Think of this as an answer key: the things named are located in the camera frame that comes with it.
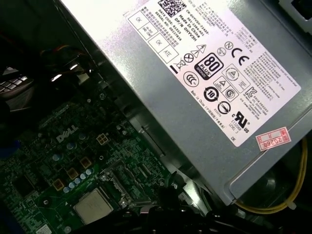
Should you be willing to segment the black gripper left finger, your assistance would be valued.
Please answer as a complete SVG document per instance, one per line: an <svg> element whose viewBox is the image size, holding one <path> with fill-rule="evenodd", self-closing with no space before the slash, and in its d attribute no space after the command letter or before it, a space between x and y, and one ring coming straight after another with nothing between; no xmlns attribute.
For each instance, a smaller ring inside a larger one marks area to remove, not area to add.
<svg viewBox="0 0 312 234"><path fill-rule="evenodd" d="M170 221L173 210L172 186L160 187L157 190L158 201L148 208L147 212L136 212L123 209L107 217L107 230L111 234L156 234L163 231Z"/></svg>

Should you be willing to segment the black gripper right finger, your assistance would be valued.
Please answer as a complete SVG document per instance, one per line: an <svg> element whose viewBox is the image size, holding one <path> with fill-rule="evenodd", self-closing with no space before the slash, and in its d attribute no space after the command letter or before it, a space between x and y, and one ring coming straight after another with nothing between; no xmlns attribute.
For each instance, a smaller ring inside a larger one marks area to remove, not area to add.
<svg viewBox="0 0 312 234"><path fill-rule="evenodd" d="M211 210L202 215L195 207L184 206L179 198L172 201L172 225L181 234L245 234L246 220L226 213Z"/></svg>

